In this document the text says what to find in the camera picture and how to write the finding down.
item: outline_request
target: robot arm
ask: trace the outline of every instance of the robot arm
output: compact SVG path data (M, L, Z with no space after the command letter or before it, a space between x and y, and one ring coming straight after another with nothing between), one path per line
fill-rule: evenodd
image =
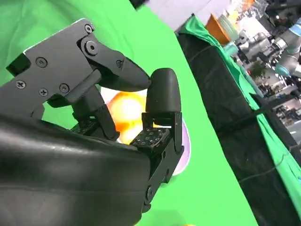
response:
M132 226L183 154L174 71L157 69L149 78L93 31L81 19L7 68L14 79L0 87L0 225ZM143 130L130 145L115 142L119 133L96 84L148 89ZM42 121L45 102L71 105L78 124L69 131Z
M301 77L301 66L298 58L301 47L301 18L297 23L276 38L272 46L260 57L267 62L276 53L283 51L279 63L276 65L276 73L282 76L295 75Z

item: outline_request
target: purple object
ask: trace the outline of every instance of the purple object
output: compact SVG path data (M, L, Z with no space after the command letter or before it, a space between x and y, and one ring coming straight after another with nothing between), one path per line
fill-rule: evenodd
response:
M188 130L187 130L184 120L182 121L182 145L184 146L184 153L183 153L177 167L174 170L173 176L179 175L186 169L186 167L189 164L189 160L190 160L190 156L191 156L190 137L189 137L189 133L188 133Z

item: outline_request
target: gray robot arm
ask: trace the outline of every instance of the gray robot arm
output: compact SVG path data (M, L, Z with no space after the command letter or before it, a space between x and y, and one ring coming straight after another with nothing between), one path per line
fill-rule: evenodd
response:
M279 63L276 65L276 73L288 77L295 75L301 77L301 65L298 62L301 47L301 18L297 23L276 38L272 45L273 51L283 51Z

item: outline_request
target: orange container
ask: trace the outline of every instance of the orange container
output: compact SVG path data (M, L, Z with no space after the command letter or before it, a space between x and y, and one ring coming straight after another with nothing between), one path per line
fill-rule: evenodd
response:
M205 28L209 31L209 33L218 40L218 42L222 45L227 45L231 42L229 36L223 30L223 28L218 23L217 19L214 15L211 14L209 21Z

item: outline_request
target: screw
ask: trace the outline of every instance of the screw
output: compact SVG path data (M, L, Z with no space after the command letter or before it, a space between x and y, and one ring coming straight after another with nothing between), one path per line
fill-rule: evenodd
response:
M60 91L62 92L62 93L68 93L69 92L69 86L67 85L67 84L61 84L60 85Z
M44 68L44 67L47 66L47 60L44 59L44 58L42 58L42 57L38 57L38 58L36 59L36 65L37 65L38 67Z
M85 47L86 47L87 53L91 56L95 56L98 53L96 43L91 40L86 42Z
M151 186L149 186L148 189L147 189L147 193L146 193L146 199L148 201L150 201L152 196L153 196L153 190L152 190Z
M26 83L23 82L22 80L16 81L16 86L18 89L24 89L26 87Z
M41 88L41 89L39 90L39 94L40 94L42 97L45 97L45 96L48 95L48 91L47 91L47 89L45 89L45 88Z
M121 60L116 61L116 65L117 65L117 67L121 68L122 67L122 61Z
M92 27L90 25L88 25L88 24L85 25L85 30L89 34L92 33L92 31L93 31Z

